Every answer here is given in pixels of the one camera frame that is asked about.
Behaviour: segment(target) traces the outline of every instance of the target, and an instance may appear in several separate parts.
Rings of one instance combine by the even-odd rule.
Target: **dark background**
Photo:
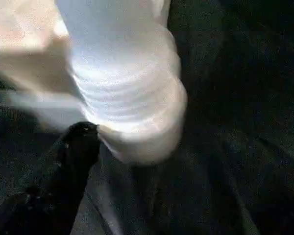
[[[102,233],[98,212],[116,234],[294,234],[294,1],[173,0],[168,25],[189,95],[181,144],[154,167],[103,147],[73,234]],[[0,108],[0,203],[56,138]]]

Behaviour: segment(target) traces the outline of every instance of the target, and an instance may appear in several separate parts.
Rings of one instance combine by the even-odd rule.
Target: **black object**
[[[71,232],[86,187],[88,172],[98,160],[97,126],[71,126],[42,158],[43,166],[25,192],[5,200],[0,208],[0,235],[67,235]]]

